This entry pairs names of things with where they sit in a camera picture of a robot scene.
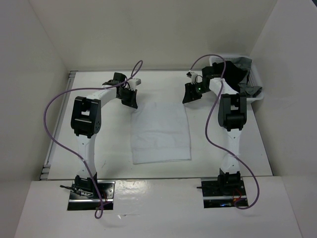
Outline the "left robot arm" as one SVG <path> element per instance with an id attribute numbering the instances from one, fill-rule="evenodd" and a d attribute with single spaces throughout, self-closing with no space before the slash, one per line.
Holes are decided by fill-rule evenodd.
<path id="1" fill-rule="evenodd" d="M 87 198 L 98 194 L 97 170 L 95 166 L 95 141 L 102 126 L 102 107 L 113 99 L 120 99 L 125 106 L 137 109 L 137 86 L 141 79 L 127 79 L 122 73 L 114 73 L 113 79 L 87 97 L 74 100 L 71 128 L 76 135 L 79 159 L 83 168 L 75 177 L 73 190 L 82 192 Z"/>

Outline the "white skirt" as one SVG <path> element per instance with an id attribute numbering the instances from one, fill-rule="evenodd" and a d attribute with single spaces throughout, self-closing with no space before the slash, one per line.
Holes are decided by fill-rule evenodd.
<path id="1" fill-rule="evenodd" d="M 148 102 L 131 115 L 134 165 L 190 161 L 191 138 L 182 103 Z"/>

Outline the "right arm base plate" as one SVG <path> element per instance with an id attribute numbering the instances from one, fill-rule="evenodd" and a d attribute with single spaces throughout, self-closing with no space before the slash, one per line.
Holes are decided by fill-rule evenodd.
<path id="1" fill-rule="evenodd" d="M 243 180 L 233 187 L 221 188 L 215 178 L 201 179 L 197 186 L 203 195 L 204 208 L 247 207 L 248 200 Z"/>

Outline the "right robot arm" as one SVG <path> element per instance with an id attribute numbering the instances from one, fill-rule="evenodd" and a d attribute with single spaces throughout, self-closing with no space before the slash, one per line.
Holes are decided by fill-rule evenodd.
<path id="1" fill-rule="evenodd" d="M 198 82 L 199 75 L 188 71 L 186 76 L 191 82 L 185 84 L 185 95 L 182 103 L 186 104 L 202 98 L 206 92 L 217 94 L 218 124 L 227 135 L 225 146 L 217 145 L 217 148 L 226 152 L 221 162 L 217 184 L 214 186 L 202 186 L 202 189 L 216 192 L 219 196 L 233 195 L 241 186 L 240 150 L 241 132 L 247 121 L 246 95 L 238 93 L 220 76 L 205 75 Z"/>

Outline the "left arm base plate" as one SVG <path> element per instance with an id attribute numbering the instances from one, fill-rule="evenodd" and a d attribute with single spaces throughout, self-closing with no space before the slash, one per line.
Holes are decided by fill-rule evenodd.
<path id="1" fill-rule="evenodd" d="M 101 180 L 98 181 L 97 185 L 104 203 L 104 210 L 113 210 L 115 182 Z M 92 193 L 82 189 L 75 189 L 74 183 L 72 187 L 67 205 L 68 211 L 95 211 L 101 206 L 96 192 Z"/>

